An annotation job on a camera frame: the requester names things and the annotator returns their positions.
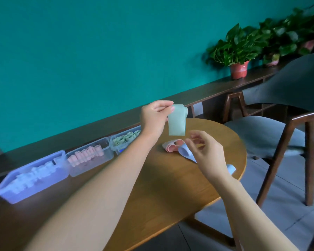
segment chair backrest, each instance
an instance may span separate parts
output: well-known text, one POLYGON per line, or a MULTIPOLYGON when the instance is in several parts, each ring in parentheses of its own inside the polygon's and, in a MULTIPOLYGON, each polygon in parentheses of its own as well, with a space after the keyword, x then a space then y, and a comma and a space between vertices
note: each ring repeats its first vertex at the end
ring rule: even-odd
POLYGON ((287 64, 270 80, 243 90, 247 105, 281 104, 314 111, 314 54, 287 64))

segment potted plant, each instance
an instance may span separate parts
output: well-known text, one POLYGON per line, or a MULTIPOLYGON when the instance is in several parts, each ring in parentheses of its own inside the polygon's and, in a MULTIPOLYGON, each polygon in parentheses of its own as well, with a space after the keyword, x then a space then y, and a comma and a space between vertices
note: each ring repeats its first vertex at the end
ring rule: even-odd
POLYGON ((295 41, 298 45, 298 53, 301 55, 309 54, 314 47, 314 15, 308 16, 298 8, 293 9, 282 23, 287 31, 294 31, 298 38, 295 41))
POLYGON ((239 24, 229 30, 226 40, 207 49, 209 60, 230 67, 232 79, 244 78, 250 60, 255 59, 263 47, 268 45, 270 30, 259 30, 251 26, 242 29, 239 24))
POLYGON ((297 50, 298 35, 294 31, 286 31, 283 20, 274 21, 267 18, 260 23, 260 29, 272 32, 268 45, 263 49, 263 65, 265 67, 276 66, 280 56, 294 53, 297 50))

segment gray chair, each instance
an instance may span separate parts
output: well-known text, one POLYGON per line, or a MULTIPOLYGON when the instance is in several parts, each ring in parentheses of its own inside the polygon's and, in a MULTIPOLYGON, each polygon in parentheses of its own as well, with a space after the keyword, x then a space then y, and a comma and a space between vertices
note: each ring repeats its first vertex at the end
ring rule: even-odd
POLYGON ((314 54, 293 60, 267 82, 227 96, 223 122, 245 143, 250 155, 263 158, 269 169, 257 196, 261 206, 283 157, 305 158, 305 204, 314 201, 314 54), (228 121, 230 102, 237 98, 243 117, 228 121), (286 124, 262 116, 249 116, 246 105, 264 103, 295 106, 309 111, 286 124), (296 127, 305 123, 305 132, 296 127))

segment hand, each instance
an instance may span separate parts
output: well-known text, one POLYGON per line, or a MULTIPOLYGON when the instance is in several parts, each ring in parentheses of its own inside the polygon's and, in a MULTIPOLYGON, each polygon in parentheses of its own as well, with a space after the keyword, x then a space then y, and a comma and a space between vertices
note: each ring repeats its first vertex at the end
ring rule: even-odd
POLYGON ((173 101, 158 100, 143 106, 141 110, 141 132, 157 142, 163 132, 167 116, 174 111, 173 101))
POLYGON ((208 180, 219 180, 230 176, 223 147, 205 131, 190 131, 191 139, 185 139, 185 143, 193 153, 199 169, 208 180))

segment forearm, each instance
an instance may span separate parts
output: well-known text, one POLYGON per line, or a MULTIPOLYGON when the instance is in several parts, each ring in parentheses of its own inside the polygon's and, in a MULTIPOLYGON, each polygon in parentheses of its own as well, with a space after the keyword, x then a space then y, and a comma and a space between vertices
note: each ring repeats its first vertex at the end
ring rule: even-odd
POLYGON ((153 145, 138 136, 46 222, 27 250, 103 250, 153 145))
POLYGON ((270 221, 238 180, 229 176, 209 181, 228 208, 228 216, 245 251, 298 250, 270 221))

